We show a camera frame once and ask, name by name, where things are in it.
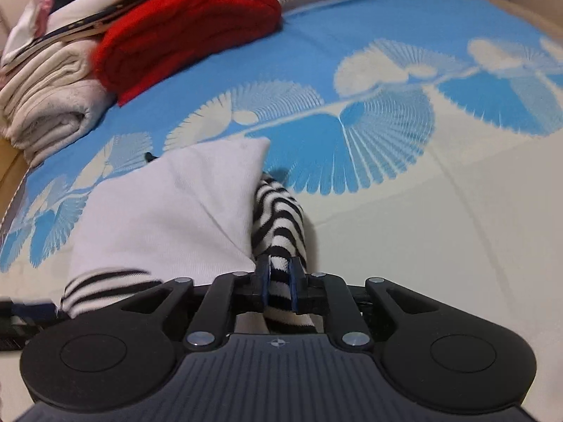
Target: ribbed rubber surface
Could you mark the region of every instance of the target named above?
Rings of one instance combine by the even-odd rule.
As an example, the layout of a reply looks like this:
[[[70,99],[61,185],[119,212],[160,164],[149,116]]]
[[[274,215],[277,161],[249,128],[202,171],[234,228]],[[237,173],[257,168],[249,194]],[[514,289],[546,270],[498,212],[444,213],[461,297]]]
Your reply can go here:
[[[438,413],[396,392],[365,354],[325,335],[232,335],[213,352],[188,355],[157,393],[104,414],[36,404],[20,422],[529,422],[520,409],[478,416]]]

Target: pile of folded clothes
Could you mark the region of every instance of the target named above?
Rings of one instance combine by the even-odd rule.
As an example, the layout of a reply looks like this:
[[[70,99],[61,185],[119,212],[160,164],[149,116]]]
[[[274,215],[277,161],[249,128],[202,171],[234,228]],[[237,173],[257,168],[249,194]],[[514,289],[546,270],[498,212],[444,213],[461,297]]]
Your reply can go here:
[[[31,0],[0,60],[0,133],[37,166],[116,95],[124,104],[280,20],[277,0]]]

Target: bed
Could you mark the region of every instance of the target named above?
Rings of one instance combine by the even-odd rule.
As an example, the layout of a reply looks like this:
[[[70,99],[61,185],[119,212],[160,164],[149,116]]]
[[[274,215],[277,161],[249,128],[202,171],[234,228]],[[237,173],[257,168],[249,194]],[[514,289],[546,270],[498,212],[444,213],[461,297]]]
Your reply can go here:
[[[0,295],[58,300],[89,193],[146,152],[266,136],[310,270],[383,276],[517,331],[538,360],[524,407],[560,421],[563,30],[506,0],[281,1],[280,32],[114,106],[29,174]]]

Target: folded red cloth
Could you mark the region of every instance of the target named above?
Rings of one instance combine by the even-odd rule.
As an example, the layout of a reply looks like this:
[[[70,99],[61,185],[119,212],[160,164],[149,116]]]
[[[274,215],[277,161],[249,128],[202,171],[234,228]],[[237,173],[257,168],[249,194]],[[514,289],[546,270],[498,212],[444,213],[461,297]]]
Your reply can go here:
[[[94,72],[123,105],[182,67],[272,33],[277,0],[149,0],[108,30]]]

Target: folded white towel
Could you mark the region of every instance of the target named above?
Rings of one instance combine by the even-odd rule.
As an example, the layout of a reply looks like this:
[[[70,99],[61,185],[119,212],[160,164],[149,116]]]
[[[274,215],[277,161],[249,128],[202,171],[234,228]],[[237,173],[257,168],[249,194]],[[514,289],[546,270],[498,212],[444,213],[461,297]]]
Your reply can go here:
[[[10,138],[15,129],[9,129],[19,108],[34,94],[75,83],[92,71],[90,55],[97,46],[91,39],[75,43],[55,43],[39,52],[18,71],[0,91],[0,125],[4,136]]]
[[[114,100],[96,79],[37,93],[17,114],[25,128],[12,139],[31,167],[86,135]]]
[[[0,131],[37,166],[88,133],[113,100],[91,78],[94,40],[55,43],[0,90]]]
[[[69,278],[133,268],[201,285],[254,271],[252,211],[269,143],[202,143],[99,184],[75,231]]]

